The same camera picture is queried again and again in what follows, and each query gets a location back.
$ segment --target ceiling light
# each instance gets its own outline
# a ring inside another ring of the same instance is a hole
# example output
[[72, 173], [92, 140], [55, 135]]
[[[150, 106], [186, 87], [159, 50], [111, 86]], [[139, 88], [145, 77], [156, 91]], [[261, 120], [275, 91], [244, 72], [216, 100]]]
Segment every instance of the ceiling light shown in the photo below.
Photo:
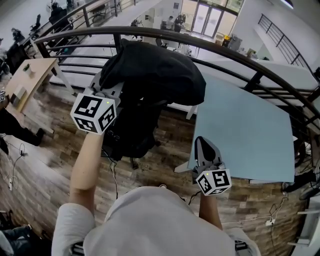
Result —
[[291, 9], [294, 8], [294, 4], [291, 2], [291, 0], [281, 0], [281, 2], [284, 3], [286, 6], [288, 6]]

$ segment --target glass door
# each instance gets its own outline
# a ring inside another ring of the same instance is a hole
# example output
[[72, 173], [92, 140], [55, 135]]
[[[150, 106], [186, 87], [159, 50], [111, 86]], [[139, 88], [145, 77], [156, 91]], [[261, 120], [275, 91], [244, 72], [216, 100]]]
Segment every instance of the glass door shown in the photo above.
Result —
[[199, 4], [195, 15], [192, 32], [202, 34], [204, 26], [206, 25], [209, 6]]
[[220, 18], [221, 11], [218, 9], [211, 8], [211, 13], [209, 15], [209, 18], [207, 19], [204, 35], [208, 37], [212, 37], [214, 35], [214, 32], [216, 30], [218, 20]]

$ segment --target person's arm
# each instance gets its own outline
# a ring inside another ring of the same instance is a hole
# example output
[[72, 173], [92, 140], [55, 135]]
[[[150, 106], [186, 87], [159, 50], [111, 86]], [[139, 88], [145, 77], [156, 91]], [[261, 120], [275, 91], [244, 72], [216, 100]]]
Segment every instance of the person's arm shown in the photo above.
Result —
[[217, 199], [213, 195], [205, 196], [201, 193], [199, 217], [218, 229], [223, 230], [218, 214]]
[[72, 169], [69, 202], [94, 212], [104, 135], [88, 133]]

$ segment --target table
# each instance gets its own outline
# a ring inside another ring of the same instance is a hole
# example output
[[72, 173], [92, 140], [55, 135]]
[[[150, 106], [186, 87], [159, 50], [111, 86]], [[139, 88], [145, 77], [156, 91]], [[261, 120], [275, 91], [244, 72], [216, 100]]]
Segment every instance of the table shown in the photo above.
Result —
[[[33, 71], [31, 76], [28, 76], [24, 71], [24, 67], [30, 64], [30, 68]], [[36, 59], [27, 59], [25, 60], [18, 70], [14, 73], [13, 77], [7, 84], [5, 88], [5, 93], [10, 97], [14, 94], [15, 90], [19, 85], [23, 86], [26, 89], [22, 99], [20, 100], [18, 106], [13, 108], [17, 113], [23, 113], [33, 122], [38, 124], [41, 128], [45, 129], [49, 133], [53, 134], [54, 130], [48, 127], [46, 124], [38, 120], [33, 114], [25, 110], [25, 106], [28, 104], [28, 100], [33, 97], [39, 86], [42, 84], [47, 75], [51, 72], [52, 69], [55, 69], [58, 77], [64, 82], [68, 90], [74, 94], [75, 91], [72, 89], [71, 85], [67, 81], [66, 77], [62, 73], [61, 69], [58, 66], [58, 59], [56, 58], [36, 58]]]
[[289, 115], [235, 85], [202, 74], [207, 85], [198, 106], [190, 159], [176, 173], [196, 166], [194, 141], [215, 144], [232, 177], [293, 182], [294, 144]]

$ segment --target wooden floor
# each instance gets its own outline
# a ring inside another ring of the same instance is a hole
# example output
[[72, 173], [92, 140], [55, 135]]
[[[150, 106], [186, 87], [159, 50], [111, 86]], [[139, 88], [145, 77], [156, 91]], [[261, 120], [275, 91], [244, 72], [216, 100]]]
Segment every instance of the wooden floor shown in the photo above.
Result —
[[[53, 135], [46, 135], [40, 147], [24, 143], [26, 156], [16, 163], [14, 186], [10, 191], [8, 179], [0, 178], [0, 203], [5, 210], [13, 210], [16, 224], [30, 223], [37, 233], [45, 230], [52, 235], [58, 208], [68, 201], [69, 183], [72, 166], [82, 146], [85, 133], [77, 130], [70, 117], [71, 100], [64, 98], [68, 92], [62, 87], [47, 87], [45, 92], [36, 94], [33, 104], [37, 105], [38, 118], [51, 123]], [[195, 120], [186, 120], [186, 114], [164, 110], [159, 119], [159, 128], [155, 136], [161, 141], [160, 147], [154, 147], [145, 157], [137, 160], [139, 168], [132, 170], [129, 159], [124, 157], [116, 166], [116, 178], [119, 194], [123, 195], [136, 186], [157, 186], [161, 183], [189, 201], [199, 188], [192, 185], [190, 173], [174, 173], [174, 167], [188, 160]], [[24, 125], [34, 132], [37, 127], [25, 119]], [[21, 141], [6, 136], [4, 138], [19, 148]], [[5, 178], [12, 175], [13, 163], [19, 157], [17, 148], [9, 146], [9, 160], [0, 152], [0, 172]], [[232, 179], [232, 188], [218, 196], [218, 206], [223, 223], [250, 220], [269, 216], [273, 204], [280, 204], [283, 195], [281, 183], [249, 184], [245, 179]], [[287, 242], [297, 236], [303, 217], [298, 211], [305, 208], [305, 202], [299, 201], [299, 192], [291, 193], [289, 200], [279, 212], [272, 236], [276, 254], [286, 256], [292, 247]], [[97, 224], [104, 221], [105, 215], [115, 201], [115, 184], [109, 169], [109, 161], [102, 159], [98, 188], [95, 194], [95, 217]], [[191, 203], [195, 214], [199, 211], [200, 199], [197, 196]], [[267, 218], [253, 221], [224, 224], [225, 228], [242, 227], [254, 240], [261, 254], [276, 255], [271, 242], [271, 228], [265, 227]]]

